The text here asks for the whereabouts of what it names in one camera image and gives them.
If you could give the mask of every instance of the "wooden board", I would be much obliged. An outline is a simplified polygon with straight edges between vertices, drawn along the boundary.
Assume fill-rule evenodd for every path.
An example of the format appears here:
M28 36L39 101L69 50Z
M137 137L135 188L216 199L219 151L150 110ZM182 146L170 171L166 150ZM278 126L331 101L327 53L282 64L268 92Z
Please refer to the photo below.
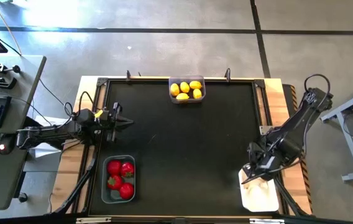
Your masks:
M74 110L78 109L78 105L80 103L80 96L84 91L87 91L91 97L95 96L96 91L96 82L98 78L104 76L83 76L80 80L80 85L77 93L77 98L75 101ZM167 77L132 77L132 78L167 78ZM253 78L240 78L240 80L253 80ZM272 123L274 126L282 125L288 118L288 110L287 104L284 97L282 81L281 79L272 78L272 79L264 79L265 81L265 89L268 98L270 116L272 119ZM103 106L103 98L104 98L104 88L100 91L100 97L98 101L98 108ZM264 105L260 102L261 110L261 118L264 120ZM89 98L85 95L82 97L81 108L92 108L92 103ZM90 157L87 161L87 166L92 157L93 147L90 148ZM52 205L53 210L58 208L63 201L69 196L70 192L73 190L77 177L78 171L80 169L81 157L83 154L83 146L75 146L71 149L68 149L63 153L61 158L61 163L59 165L59 171L57 175L57 179L55 181L55 185L53 188L52 195ZM283 181L286 189L289 191L291 196L296 200L296 202L300 205L300 207L306 212L311 214L310 204L308 200L308 196L306 194L305 182L303 180L303 174L301 170L301 166L298 164L289 169L285 169L282 172ZM81 211L83 208L83 204L85 201L86 194L86 185L81 191L80 201L78 206L78 211Z

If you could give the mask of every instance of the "yellow lemon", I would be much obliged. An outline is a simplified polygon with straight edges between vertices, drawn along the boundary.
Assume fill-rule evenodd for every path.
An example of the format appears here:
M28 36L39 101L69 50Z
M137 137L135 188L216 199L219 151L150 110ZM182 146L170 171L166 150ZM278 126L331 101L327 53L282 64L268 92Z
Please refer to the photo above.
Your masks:
M189 83L190 88L192 89L200 89L201 83L199 81L192 81Z
M189 85L186 82L182 82L181 83L181 90L184 93L189 93L189 90L190 90Z
M194 99L198 99L198 98L201 98L201 91L199 89L195 89L193 90L193 98Z
M178 86L178 84L174 83L174 84L171 85L170 93L173 96L178 96L178 94L179 94L179 86Z
M180 93L178 96L176 96L177 100L187 100L189 99L189 96L186 93Z

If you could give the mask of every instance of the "concrete floor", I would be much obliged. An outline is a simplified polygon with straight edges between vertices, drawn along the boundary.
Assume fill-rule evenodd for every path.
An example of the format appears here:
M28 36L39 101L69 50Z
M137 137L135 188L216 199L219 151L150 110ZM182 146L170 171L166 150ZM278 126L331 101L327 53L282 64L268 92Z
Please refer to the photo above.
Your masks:
M253 29L249 0L14 1L0 10L10 26L77 28ZM353 30L353 0L256 0L262 29ZM264 77L254 34L112 34L14 32L23 54L47 56L42 80L62 101L74 102L82 75L191 75ZM13 45L7 32L0 38ZM333 105L353 96L353 35L264 35L270 75L303 94L303 80L322 73L331 81ZM310 85L326 85L314 79ZM45 116L65 117L39 85L35 106ZM353 159L340 128L319 121L308 134L307 163L314 214L353 221ZM49 160L58 159L52 156ZM56 162L47 170L56 170ZM0 217L43 214L55 173L29 173L23 191Z

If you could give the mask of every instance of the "gray plastic container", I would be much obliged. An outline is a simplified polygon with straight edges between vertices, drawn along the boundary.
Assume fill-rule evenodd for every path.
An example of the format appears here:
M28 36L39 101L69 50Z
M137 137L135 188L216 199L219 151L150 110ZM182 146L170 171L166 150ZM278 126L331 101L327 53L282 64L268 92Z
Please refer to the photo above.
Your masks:
M134 176L133 177L121 177L124 183L130 183L134 186L134 194L129 200L124 200L120 197L120 193L118 190L111 190L108 188L107 182L110 174L108 174L107 166L111 160L119 160L121 163L130 162L134 165ZM130 155L122 155L122 156L110 156L103 162L103 174L102 174L102 201L104 203L124 203L130 202L136 193L136 185L135 185L135 176L136 176L136 166L135 159Z
M199 81L201 83L201 98L194 99L192 89L188 93L189 99L187 100L177 100L175 96L171 95L170 89L172 84L176 83L178 84L178 86L180 86L181 82L187 82L189 84L192 81ZM168 79L168 94L170 95L172 103L200 103L206 96L206 84L204 83L204 77L202 77L201 75L170 77Z

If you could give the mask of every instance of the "gray desk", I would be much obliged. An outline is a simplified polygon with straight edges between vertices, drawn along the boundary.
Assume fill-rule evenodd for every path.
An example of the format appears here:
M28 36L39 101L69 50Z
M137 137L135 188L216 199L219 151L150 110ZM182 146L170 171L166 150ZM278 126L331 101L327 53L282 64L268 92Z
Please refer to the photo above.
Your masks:
M44 56L7 56L0 54L0 63L7 67L20 66L22 73L14 75L18 82L12 90L0 89L0 92L22 98L29 103L33 99L35 89L45 65ZM14 133L22 128L29 106L20 100L12 99L6 119L0 133ZM13 150L9 155L0 155L0 210L6 209L14 196L19 177L23 169L27 151Z

